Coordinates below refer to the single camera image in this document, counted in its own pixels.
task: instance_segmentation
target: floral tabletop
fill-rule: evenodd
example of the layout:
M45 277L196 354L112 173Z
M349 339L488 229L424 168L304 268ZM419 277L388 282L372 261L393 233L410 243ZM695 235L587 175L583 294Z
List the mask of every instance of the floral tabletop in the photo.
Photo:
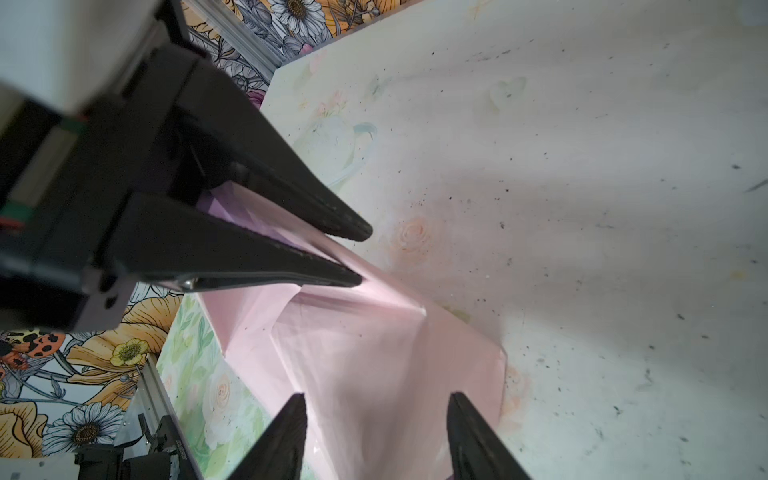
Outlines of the floral tabletop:
M271 416L224 362L195 295L182 300L157 371L203 476L226 478ZM301 478L315 478L306 463Z

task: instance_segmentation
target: white tabletop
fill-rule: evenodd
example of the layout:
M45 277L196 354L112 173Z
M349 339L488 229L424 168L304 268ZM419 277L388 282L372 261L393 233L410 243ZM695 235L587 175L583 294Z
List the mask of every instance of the white tabletop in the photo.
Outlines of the white tabletop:
M766 5L424 0L275 74L346 244L504 346L533 478L765 478Z

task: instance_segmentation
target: pink paper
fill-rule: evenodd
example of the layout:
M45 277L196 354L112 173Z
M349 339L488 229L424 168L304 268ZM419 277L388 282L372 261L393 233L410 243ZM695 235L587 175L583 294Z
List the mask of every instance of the pink paper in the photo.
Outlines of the pink paper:
M354 288L278 284L201 293L223 356L275 415L306 393L305 460L321 480L445 480L451 392L498 423L501 347L316 228L236 184L216 217L342 263Z

